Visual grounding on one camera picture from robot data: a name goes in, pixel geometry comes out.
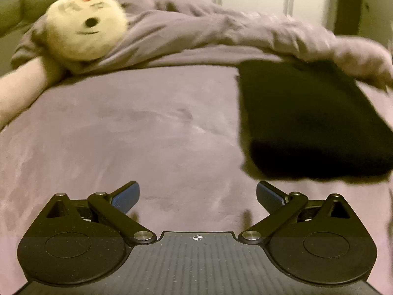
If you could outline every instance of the metal screw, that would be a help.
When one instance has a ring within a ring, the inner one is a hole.
[[[255,230],[247,230],[242,233],[242,236],[248,241],[256,241],[261,238],[261,234]]]
[[[151,232],[146,231],[146,230],[141,230],[139,232],[136,232],[134,234],[134,237],[138,241],[147,241],[148,239],[151,239],[153,237],[153,234]]]

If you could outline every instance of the gray ribbed surface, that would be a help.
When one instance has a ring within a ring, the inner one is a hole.
[[[193,237],[200,235],[201,240]],[[31,295],[376,295],[368,284],[318,288],[276,269],[256,245],[230,233],[172,233],[152,245],[135,247],[124,265],[106,279],[75,288],[33,282]]]

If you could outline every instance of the plush toy mouth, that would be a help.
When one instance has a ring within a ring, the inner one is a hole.
[[[77,34],[96,34],[99,33],[99,31],[96,32],[77,32]]]

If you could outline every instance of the triangular cutout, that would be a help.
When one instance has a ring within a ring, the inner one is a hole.
[[[330,216],[332,218],[349,218],[349,214],[340,202],[334,202]]]
[[[68,213],[66,207],[64,206],[64,203],[61,201],[57,201],[53,205],[52,209],[49,211],[46,218],[59,218],[66,215],[68,215]]]

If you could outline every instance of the plush toy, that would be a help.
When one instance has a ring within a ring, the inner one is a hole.
[[[64,77],[55,57],[99,59],[127,33],[127,17],[116,0],[58,0],[46,12],[46,46],[51,55],[35,57],[0,78],[0,130],[40,94]]]
[[[116,0],[58,0],[47,11],[47,45],[68,60],[99,59],[126,31],[127,17]]]

